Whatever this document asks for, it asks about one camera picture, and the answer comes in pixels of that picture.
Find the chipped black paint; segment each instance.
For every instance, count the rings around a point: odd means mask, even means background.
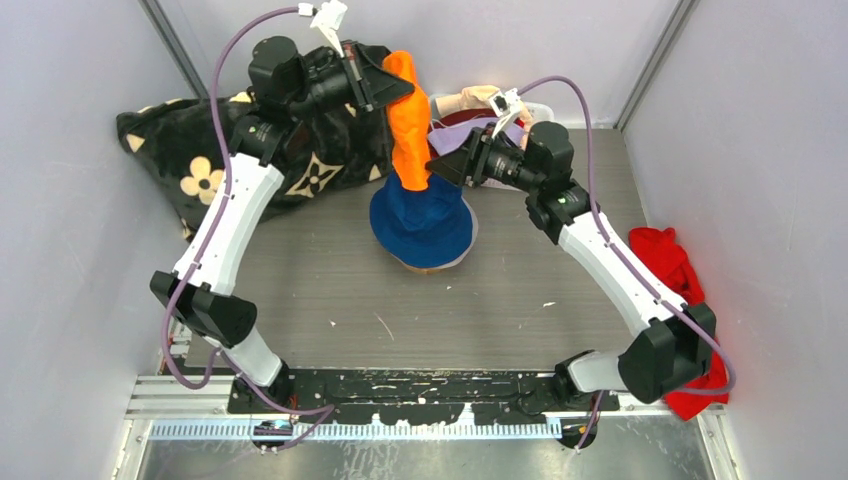
[[[590,396],[559,404],[553,397],[551,373],[485,370],[292,370],[290,407],[336,406],[329,421],[370,424],[376,414],[385,425],[456,422],[471,404],[477,425],[545,423],[543,412],[588,411]],[[241,382],[234,382],[229,413],[273,412]],[[618,399],[604,397],[602,410],[618,410]],[[303,417],[312,422],[317,417]]]

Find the beige flower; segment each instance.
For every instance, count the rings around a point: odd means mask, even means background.
[[[180,188],[189,197],[200,197],[204,205],[211,205],[215,192],[224,178],[223,170],[212,171],[212,163],[206,157],[194,157],[189,165],[190,177],[180,180]]]

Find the cable connector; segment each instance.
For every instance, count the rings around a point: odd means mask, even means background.
[[[507,125],[511,124],[521,115],[521,97],[518,96],[518,89],[513,88],[507,90],[506,93],[498,90],[494,95],[489,97],[489,105],[498,116],[498,123],[495,124],[495,131],[492,132],[492,137],[503,131]]]
[[[321,8],[318,9],[318,13],[315,14],[315,18],[312,19],[312,24],[309,25],[309,28],[317,28],[330,43],[330,46],[339,52],[339,55],[342,57],[345,54],[336,32],[339,31],[346,12],[347,5],[339,0],[324,2],[321,4]]]
[[[297,14],[301,17],[314,17],[318,13],[318,9],[311,3],[298,3]]]

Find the hat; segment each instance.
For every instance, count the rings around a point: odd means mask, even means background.
[[[477,237],[477,218],[462,189],[430,175],[420,192],[403,188],[396,172],[371,199],[371,229],[389,253],[410,267],[459,263]]]

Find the gray floor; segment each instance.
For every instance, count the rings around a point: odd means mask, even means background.
[[[626,238],[645,219],[624,141],[594,133],[599,202]],[[585,186],[585,132],[573,131],[572,142]],[[325,194],[258,227],[235,293],[257,304],[262,335],[290,365],[547,370],[629,343],[601,289],[530,223],[524,194],[467,190],[477,243],[459,266],[423,276],[371,233],[368,204],[381,183]],[[209,347],[194,343],[187,364],[203,364]]]
[[[139,479],[712,480],[695,422],[602,418],[595,443],[568,462],[554,440],[305,442],[259,456],[247,442],[148,443]]]

